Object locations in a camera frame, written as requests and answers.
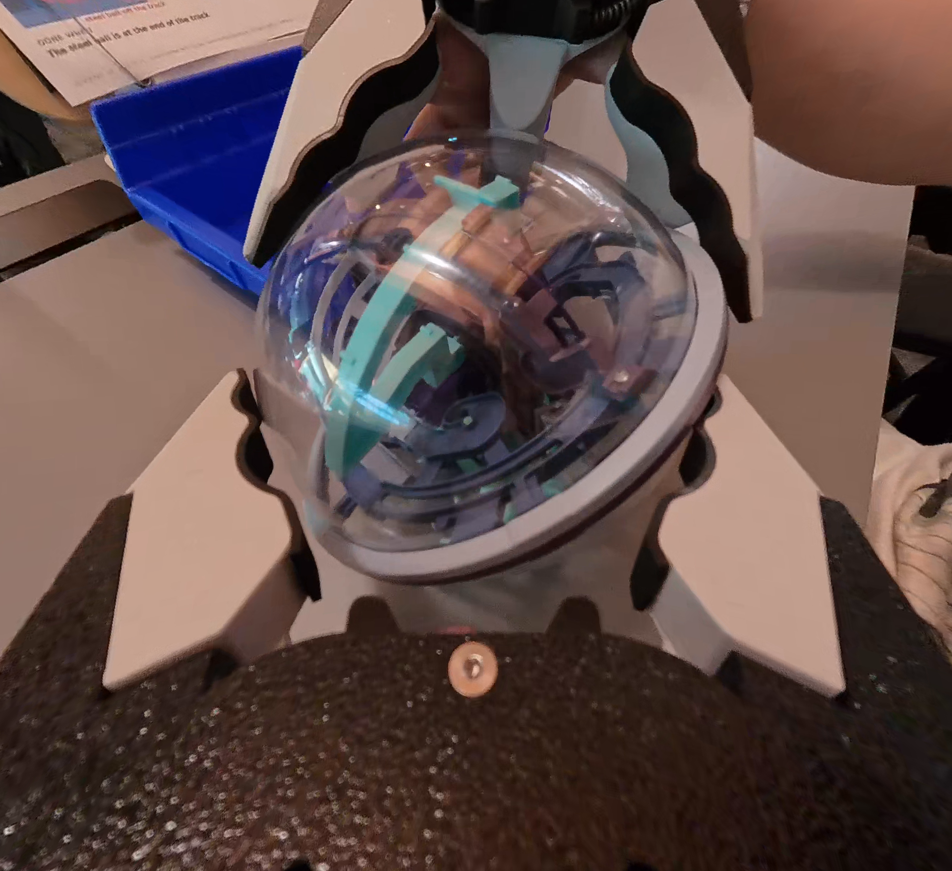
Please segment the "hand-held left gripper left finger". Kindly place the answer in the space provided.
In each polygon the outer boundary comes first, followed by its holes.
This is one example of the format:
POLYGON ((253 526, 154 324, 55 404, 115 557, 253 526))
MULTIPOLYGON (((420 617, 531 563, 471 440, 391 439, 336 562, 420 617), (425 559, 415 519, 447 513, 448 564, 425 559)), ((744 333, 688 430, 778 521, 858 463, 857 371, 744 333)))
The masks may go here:
POLYGON ((279 648, 322 588, 243 369, 228 373, 131 485, 103 687, 206 651, 279 648))

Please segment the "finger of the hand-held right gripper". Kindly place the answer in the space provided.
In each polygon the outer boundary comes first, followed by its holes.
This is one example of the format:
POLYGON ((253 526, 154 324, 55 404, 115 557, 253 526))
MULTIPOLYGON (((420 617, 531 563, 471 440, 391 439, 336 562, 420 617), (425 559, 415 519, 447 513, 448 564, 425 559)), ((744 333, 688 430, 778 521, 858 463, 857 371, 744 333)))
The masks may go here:
POLYGON ((646 1, 605 85, 628 186, 667 224, 695 225, 730 311, 750 322, 763 312, 764 275, 740 2, 646 1))
POLYGON ((365 150, 393 146, 439 72, 435 0, 318 0, 244 239, 263 267, 314 197, 365 150))

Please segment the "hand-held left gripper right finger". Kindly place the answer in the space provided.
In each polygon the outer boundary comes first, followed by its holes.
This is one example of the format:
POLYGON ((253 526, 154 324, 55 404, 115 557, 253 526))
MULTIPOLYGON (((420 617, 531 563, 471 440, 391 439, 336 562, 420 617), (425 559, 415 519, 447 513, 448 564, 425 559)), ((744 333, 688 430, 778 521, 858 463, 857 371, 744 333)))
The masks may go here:
POLYGON ((845 689, 820 491, 725 376, 630 576, 673 653, 708 674, 732 654, 826 697, 845 689))

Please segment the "clear plastic maze ball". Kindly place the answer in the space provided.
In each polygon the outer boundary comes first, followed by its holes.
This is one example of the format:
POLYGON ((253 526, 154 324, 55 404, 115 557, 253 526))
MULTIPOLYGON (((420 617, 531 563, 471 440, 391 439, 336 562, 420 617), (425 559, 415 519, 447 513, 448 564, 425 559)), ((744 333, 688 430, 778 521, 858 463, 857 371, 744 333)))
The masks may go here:
POLYGON ((446 582, 641 489, 701 419, 727 328, 708 254, 598 166, 513 136, 417 140, 292 227, 254 387, 327 553, 446 582))

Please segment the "person's right forearm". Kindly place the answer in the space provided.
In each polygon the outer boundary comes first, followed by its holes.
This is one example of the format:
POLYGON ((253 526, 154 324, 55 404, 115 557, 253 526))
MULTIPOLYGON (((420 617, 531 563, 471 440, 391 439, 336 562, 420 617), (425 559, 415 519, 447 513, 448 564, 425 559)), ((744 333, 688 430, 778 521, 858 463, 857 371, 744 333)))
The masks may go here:
POLYGON ((951 183, 951 0, 754 0, 756 136, 817 171, 951 183))

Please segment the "person's right hand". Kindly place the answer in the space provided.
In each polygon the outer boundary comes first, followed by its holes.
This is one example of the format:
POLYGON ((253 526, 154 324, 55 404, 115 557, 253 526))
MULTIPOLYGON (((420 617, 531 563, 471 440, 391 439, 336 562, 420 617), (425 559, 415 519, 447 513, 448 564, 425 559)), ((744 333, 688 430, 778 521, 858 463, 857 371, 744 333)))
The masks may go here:
POLYGON ((407 140, 490 127, 490 71, 482 50, 452 20, 436 20, 440 71, 432 97, 411 125, 407 140))

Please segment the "blue plastic bin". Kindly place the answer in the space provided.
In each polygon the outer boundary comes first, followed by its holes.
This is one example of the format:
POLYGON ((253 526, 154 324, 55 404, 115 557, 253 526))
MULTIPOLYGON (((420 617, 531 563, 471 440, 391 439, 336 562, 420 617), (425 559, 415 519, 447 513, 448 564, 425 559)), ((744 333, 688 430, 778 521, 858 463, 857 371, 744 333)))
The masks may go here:
POLYGON ((302 58, 292 47, 94 103, 93 121, 145 222, 240 291, 258 297, 269 264, 244 238, 302 58))

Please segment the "white printed t-shirt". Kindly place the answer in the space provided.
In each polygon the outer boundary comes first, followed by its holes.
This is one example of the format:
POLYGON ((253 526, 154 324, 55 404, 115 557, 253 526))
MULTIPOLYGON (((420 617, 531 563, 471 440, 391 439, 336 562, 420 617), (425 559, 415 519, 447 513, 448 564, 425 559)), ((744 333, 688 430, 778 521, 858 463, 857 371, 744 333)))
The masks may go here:
POLYGON ((879 427, 865 535, 951 656, 951 445, 879 427))

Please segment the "black office chair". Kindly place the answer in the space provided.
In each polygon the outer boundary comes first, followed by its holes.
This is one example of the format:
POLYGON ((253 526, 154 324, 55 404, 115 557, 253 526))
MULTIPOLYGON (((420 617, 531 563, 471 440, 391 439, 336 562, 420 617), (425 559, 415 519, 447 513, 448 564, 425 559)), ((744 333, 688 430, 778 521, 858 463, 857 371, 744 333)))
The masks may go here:
POLYGON ((883 415, 919 444, 951 440, 950 187, 915 191, 883 415))

